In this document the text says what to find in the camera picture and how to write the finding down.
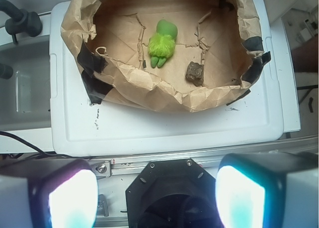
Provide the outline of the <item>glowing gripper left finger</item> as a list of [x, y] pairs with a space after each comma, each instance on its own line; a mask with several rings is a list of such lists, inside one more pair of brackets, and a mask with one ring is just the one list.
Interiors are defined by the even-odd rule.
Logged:
[[0, 163], [2, 228], [91, 228], [98, 182], [84, 159]]

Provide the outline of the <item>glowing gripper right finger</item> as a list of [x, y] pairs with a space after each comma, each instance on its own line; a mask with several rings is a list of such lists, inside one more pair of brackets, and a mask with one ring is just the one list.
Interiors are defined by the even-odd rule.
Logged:
[[215, 198], [226, 228], [317, 228], [319, 156], [227, 154], [219, 164]]

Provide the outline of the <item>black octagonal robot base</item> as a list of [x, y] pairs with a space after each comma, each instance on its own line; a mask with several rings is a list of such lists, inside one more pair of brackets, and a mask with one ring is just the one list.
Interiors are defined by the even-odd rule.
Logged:
[[192, 159], [150, 162], [126, 190], [131, 228], [221, 228], [215, 178]]

